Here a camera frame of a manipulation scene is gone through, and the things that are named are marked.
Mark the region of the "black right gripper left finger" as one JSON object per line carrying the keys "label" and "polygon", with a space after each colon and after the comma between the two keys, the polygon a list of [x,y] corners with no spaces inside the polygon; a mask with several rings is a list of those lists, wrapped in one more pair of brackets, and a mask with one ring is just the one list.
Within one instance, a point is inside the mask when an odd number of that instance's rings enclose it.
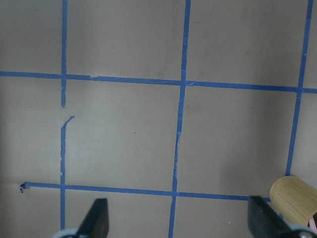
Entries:
{"label": "black right gripper left finger", "polygon": [[106,238],[109,232],[108,202],[106,198],[94,201],[77,230],[78,238]]}

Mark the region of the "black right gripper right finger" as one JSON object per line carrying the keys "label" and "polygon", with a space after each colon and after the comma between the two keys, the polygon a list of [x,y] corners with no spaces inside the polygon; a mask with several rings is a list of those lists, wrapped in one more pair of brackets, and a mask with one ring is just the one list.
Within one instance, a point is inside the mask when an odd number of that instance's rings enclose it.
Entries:
{"label": "black right gripper right finger", "polygon": [[248,228],[254,238],[291,238],[292,230],[261,196],[250,196]]}

